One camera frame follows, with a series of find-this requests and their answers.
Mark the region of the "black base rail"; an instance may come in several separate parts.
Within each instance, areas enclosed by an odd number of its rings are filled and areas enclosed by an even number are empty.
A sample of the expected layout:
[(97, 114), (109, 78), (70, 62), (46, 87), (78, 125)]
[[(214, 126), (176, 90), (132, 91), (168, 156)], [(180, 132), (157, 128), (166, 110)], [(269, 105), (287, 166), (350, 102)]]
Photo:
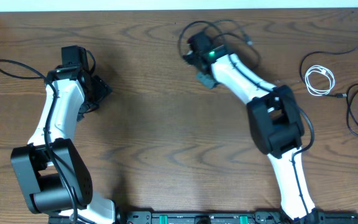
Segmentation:
[(273, 210), (254, 213), (156, 213), (149, 211), (129, 212), (118, 217), (116, 223), (126, 224), (358, 224), (357, 213), (327, 213), (312, 211), (304, 218), (290, 219), (282, 212)]

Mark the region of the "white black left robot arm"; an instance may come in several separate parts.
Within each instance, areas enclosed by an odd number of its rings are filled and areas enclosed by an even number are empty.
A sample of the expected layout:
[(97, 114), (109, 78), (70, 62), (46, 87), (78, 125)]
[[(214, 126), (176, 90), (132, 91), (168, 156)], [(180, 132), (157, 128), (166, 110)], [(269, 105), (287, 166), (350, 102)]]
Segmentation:
[(76, 124), (97, 110), (111, 87), (94, 74), (90, 51), (62, 48), (62, 63), (45, 80), (46, 100), (27, 144), (11, 153), (11, 165), (27, 208), (50, 223), (115, 223), (112, 200), (93, 190), (89, 170), (73, 143)]

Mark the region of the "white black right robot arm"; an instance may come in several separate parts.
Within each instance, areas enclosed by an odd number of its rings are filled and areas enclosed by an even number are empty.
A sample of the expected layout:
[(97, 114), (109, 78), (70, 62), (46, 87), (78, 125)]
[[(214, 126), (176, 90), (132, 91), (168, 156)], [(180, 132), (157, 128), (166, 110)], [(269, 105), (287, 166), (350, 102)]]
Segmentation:
[(199, 81), (208, 88), (224, 85), (246, 105), (251, 137), (273, 167), (284, 215), (292, 223), (318, 223), (302, 161), (309, 149), (301, 141), (309, 119), (291, 88), (261, 79), (227, 46), (215, 46), (205, 32), (191, 36), (187, 44), (190, 50), (183, 59), (197, 68)]

